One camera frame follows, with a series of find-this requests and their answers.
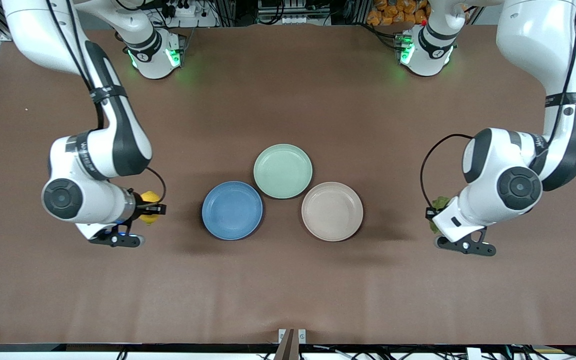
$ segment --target brown tabletop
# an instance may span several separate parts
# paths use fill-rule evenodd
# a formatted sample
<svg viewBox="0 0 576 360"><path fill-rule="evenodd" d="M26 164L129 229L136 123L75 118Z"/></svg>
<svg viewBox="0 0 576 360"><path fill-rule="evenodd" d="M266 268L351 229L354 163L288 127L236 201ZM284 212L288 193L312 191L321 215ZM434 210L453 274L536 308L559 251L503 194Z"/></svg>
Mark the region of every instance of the brown tabletop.
<svg viewBox="0 0 576 360"><path fill-rule="evenodd" d="M303 328L313 343L576 344L576 178L533 211L489 228L494 257L434 247L419 166L450 133L541 133L544 90L512 66L495 27L466 27L439 75L411 75L359 27L199 29L185 68L148 80L113 33L94 32L153 143L168 214L140 248L89 244L42 209L52 141L96 125L82 80L0 50L0 343L264 343ZM263 196L258 230L220 241L202 225L208 191L254 184L267 146L310 156L310 187L341 182L365 218L327 243L302 196ZM431 198L466 184L466 142L425 175ZM118 178L161 193L150 173Z"/></svg>

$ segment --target green leafy object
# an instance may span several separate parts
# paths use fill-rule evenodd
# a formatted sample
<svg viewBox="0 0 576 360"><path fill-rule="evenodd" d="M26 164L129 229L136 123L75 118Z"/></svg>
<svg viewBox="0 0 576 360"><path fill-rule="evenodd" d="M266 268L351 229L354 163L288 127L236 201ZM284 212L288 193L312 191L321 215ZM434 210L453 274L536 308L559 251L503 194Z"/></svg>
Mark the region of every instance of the green leafy object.
<svg viewBox="0 0 576 360"><path fill-rule="evenodd" d="M439 196L436 200L432 201L432 207L435 210L439 211L445 208L449 202L450 202L449 197ZM432 230L432 234L439 233L439 228L437 227L437 225L435 225L435 223L431 219L429 219L428 221L430 222L430 230Z"/></svg>

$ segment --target yellow lemon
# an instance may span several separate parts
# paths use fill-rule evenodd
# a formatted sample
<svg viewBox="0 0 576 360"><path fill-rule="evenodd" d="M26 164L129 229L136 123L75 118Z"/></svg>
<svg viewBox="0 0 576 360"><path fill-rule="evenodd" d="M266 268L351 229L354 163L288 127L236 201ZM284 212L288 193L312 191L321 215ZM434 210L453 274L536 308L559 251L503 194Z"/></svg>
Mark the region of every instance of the yellow lemon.
<svg viewBox="0 0 576 360"><path fill-rule="evenodd" d="M155 203L160 200L160 196L152 191L146 191L141 194L141 199L147 203ZM155 223L160 216L157 214L154 215L141 215L139 219L141 219L146 225L151 225Z"/></svg>

